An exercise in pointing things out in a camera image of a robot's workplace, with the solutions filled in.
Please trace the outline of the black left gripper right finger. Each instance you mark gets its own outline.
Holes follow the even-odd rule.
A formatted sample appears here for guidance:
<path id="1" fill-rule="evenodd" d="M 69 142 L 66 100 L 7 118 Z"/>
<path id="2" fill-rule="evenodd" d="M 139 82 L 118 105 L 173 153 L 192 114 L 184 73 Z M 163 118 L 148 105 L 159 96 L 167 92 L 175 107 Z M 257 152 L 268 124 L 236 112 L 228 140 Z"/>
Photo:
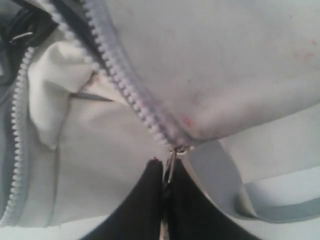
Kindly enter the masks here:
<path id="1" fill-rule="evenodd" d="M 173 167 L 167 199 L 170 240 L 257 240 L 215 207 L 196 186 L 180 159 Z"/>

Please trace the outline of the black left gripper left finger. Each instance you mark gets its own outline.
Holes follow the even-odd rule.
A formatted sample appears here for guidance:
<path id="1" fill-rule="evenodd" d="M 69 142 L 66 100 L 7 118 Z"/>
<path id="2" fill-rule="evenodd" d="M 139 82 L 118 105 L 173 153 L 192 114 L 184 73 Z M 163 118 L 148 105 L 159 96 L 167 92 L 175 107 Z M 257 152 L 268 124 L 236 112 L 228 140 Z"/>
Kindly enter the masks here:
<path id="1" fill-rule="evenodd" d="M 126 199 L 83 240 L 158 240 L 162 221 L 163 163 L 149 160 Z"/>

